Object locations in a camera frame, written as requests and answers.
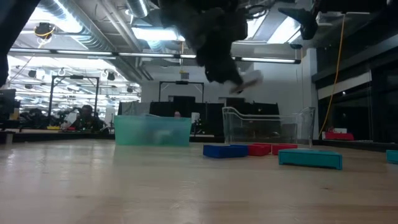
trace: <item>teal block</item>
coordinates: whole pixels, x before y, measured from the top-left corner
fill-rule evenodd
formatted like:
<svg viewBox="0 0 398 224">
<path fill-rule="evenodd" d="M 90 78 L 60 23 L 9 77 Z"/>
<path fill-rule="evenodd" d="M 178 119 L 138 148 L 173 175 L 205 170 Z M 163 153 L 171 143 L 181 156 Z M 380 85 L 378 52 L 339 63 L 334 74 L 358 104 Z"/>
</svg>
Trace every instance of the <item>teal block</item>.
<svg viewBox="0 0 398 224">
<path fill-rule="evenodd" d="M 398 164 L 398 151 L 396 150 L 387 150 L 387 162 L 392 164 Z"/>
<path fill-rule="evenodd" d="M 310 149 L 284 149 L 279 151 L 279 165 L 310 166 L 343 169 L 343 156 L 337 152 Z"/>
<path fill-rule="evenodd" d="M 189 146 L 191 118 L 115 116 L 115 138 L 123 146 Z"/>
</svg>

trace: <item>red block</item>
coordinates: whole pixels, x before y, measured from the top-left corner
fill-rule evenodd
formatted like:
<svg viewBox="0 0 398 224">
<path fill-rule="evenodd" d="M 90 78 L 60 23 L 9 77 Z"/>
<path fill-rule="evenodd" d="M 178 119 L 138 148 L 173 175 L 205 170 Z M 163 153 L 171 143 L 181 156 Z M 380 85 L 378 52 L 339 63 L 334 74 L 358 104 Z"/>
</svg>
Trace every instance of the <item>red block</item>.
<svg viewBox="0 0 398 224">
<path fill-rule="evenodd" d="M 249 156 L 265 156 L 271 152 L 270 144 L 252 144 L 248 148 Z"/>
<path fill-rule="evenodd" d="M 278 144 L 272 146 L 272 155 L 278 155 L 279 150 L 282 149 L 296 149 L 298 146 L 296 144 Z"/>
</svg>

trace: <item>black monitor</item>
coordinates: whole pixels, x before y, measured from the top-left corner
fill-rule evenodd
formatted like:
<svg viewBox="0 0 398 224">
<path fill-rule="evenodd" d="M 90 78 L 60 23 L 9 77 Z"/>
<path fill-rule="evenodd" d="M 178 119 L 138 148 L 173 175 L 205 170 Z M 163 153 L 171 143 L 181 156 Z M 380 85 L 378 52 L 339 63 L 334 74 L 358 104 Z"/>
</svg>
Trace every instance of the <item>black monitor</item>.
<svg viewBox="0 0 398 224">
<path fill-rule="evenodd" d="M 16 90 L 0 90 L 0 114 L 14 113 Z"/>
</svg>

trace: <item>yellow cable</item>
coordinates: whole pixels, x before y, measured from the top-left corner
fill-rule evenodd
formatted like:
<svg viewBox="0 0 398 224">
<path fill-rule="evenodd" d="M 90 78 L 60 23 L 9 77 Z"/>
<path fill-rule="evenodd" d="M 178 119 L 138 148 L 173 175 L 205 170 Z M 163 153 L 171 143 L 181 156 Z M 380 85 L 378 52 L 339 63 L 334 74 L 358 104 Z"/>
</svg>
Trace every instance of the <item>yellow cable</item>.
<svg viewBox="0 0 398 224">
<path fill-rule="evenodd" d="M 48 32 L 46 34 L 38 34 L 38 33 L 36 33 L 36 27 L 35 27 L 35 29 L 33 31 L 36 34 L 36 36 L 44 37 L 44 36 L 48 36 L 48 35 L 52 34 L 52 32 L 54 32 L 54 30 L 55 30 L 55 26 L 53 27 L 53 29 L 50 32 Z"/>
<path fill-rule="evenodd" d="M 341 51 L 343 49 L 343 36 L 344 36 L 345 20 L 346 20 L 346 14 L 344 14 L 344 16 L 343 16 L 343 25 L 341 26 L 340 47 L 339 47 L 339 51 L 338 51 L 335 82 L 333 84 L 333 90 L 332 90 L 331 96 L 330 96 L 328 111 L 326 112 L 326 116 L 325 116 L 325 120 L 323 122 L 322 128 L 321 128 L 321 130 L 319 130 L 318 138 L 320 138 L 320 136 L 322 135 L 322 131 L 325 128 L 326 122 L 327 122 L 328 117 L 329 117 L 329 112 L 330 112 L 330 108 L 331 108 L 331 102 L 333 101 L 333 95 L 335 94 L 335 88 L 336 88 L 338 73 L 339 73 L 339 70 L 340 70 Z"/>
</svg>

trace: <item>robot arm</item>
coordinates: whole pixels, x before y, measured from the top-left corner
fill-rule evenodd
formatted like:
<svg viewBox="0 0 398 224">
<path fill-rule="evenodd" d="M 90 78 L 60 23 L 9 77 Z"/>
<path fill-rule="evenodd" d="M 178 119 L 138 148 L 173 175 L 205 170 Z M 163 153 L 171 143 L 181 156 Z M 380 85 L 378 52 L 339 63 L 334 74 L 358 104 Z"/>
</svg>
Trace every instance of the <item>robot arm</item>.
<svg viewBox="0 0 398 224">
<path fill-rule="evenodd" d="M 313 0 L 310 11 L 279 8 L 279 12 L 299 22 L 303 40 L 311 40 L 318 30 L 316 19 L 319 12 L 377 12 L 386 8 L 386 6 L 387 1 L 382 0 Z"/>
</svg>

